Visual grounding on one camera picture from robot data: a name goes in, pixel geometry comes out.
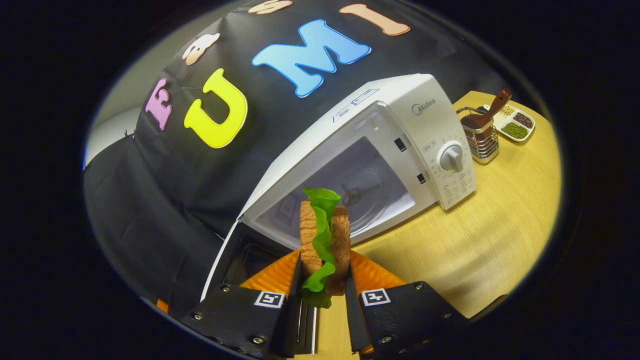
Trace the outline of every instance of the white microwave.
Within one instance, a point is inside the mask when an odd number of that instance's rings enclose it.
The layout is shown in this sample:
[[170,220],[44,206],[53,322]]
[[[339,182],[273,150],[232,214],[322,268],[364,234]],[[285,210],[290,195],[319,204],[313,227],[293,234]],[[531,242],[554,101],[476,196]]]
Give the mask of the white microwave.
[[305,186],[342,196],[339,205],[349,210],[355,244],[436,202],[451,208],[475,191],[476,181],[460,120],[432,75],[370,81],[272,162],[227,235],[201,300],[212,280],[224,279],[229,257],[237,254],[227,246],[241,237],[234,232],[259,234],[263,243],[274,241],[281,249],[300,247]]

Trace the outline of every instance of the lettuce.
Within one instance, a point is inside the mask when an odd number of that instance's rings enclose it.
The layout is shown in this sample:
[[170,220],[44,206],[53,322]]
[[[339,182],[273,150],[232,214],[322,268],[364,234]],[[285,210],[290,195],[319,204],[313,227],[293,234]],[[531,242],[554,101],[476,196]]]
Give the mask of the lettuce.
[[332,217],[341,197],[327,189],[305,187],[302,191],[316,214],[316,237],[312,244],[316,254],[323,261],[322,267],[302,284],[302,297],[312,306],[328,309],[331,307],[331,296],[326,293],[324,287],[327,277],[335,272],[335,258],[331,255]]

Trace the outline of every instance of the table surface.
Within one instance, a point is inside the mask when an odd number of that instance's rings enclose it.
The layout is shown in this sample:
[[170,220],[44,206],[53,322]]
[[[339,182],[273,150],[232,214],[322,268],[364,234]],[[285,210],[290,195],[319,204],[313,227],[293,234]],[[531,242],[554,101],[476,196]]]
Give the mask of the table surface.
[[[471,91],[453,107],[491,104],[494,95]],[[449,211],[434,204],[353,249],[406,282],[426,281],[467,318],[508,294],[541,255],[556,222],[561,196],[558,144],[549,121],[524,142],[499,133],[500,154],[474,161],[476,191]],[[344,297],[333,297],[318,319],[317,354],[296,359],[358,359],[351,354]]]

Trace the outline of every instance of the midea logo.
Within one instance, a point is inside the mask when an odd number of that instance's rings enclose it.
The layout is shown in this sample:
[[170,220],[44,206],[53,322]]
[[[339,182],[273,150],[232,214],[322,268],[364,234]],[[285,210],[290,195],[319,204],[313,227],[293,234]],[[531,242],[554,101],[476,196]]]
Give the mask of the midea logo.
[[430,107],[431,105],[435,104],[436,100],[432,99],[430,101],[425,102],[424,104],[414,104],[411,107],[411,112],[414,115],[420,115],[424,110],[426,110],[428,107]]

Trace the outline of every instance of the blue letter m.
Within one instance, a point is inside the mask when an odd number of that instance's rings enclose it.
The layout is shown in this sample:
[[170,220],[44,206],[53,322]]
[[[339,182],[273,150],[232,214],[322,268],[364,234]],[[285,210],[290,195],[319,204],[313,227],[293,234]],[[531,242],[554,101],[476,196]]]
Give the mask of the blue letter m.
[[307,74],[300,65],[326,72],[335,72],[335,64],[327,49],[338,56],[338,62],[350,64],[369,54],[371,48],[358,44],[326,25],[313,20],[298,29],[305,46],[269,45],[256,55],[251,64],[269,65],[296,85],[296,95],[305,97],[324,81],[320,74]]

